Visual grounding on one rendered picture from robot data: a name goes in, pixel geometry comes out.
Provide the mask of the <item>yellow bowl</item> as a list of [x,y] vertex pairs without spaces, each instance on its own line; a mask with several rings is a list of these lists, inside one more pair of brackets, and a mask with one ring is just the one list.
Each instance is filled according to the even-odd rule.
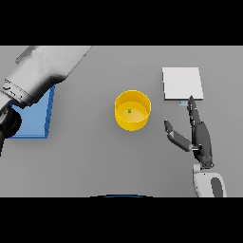
[[149,98],[138,90],[123,91],[114,102],[114,117],[118,126],[126,131],[138,131],[148,122],[152,111]]

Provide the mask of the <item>flat pale square scale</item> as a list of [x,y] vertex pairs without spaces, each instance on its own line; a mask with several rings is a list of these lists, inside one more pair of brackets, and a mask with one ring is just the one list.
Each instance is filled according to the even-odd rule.
[[198,67],[164,67],[161,72],[165,101],[204,100]]

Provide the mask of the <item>left robot hand dark grey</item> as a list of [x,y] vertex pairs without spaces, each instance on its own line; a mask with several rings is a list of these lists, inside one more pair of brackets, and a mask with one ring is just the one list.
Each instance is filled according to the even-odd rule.
[[2,155],[5,139],[14,136],[21,127],[21,115],[10,105],[0,114],[0,156]]

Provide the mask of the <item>blue tray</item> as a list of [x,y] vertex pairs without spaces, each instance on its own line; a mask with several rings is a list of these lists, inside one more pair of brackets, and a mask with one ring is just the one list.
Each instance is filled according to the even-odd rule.
[[11,107],[21,115],[22,124],[14,139],[46,139],[51,122],[51,111],[55,86],[50,88],[38,103],[22,109],[16,105]]

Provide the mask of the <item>right robot hand dark grey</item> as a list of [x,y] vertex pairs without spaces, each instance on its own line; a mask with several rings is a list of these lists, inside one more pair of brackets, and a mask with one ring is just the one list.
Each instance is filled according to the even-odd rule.
[[199,117],[198,108],[193,96],[187,104],[189,121],[191,124],[192,139],[189,140],[179,134],[172,124],[164,122],[165,132],[168,140],[185,152],[193,152],[194,158],[200,163],[202,169],[213,168],[213,149],[209,130],[204,121]]

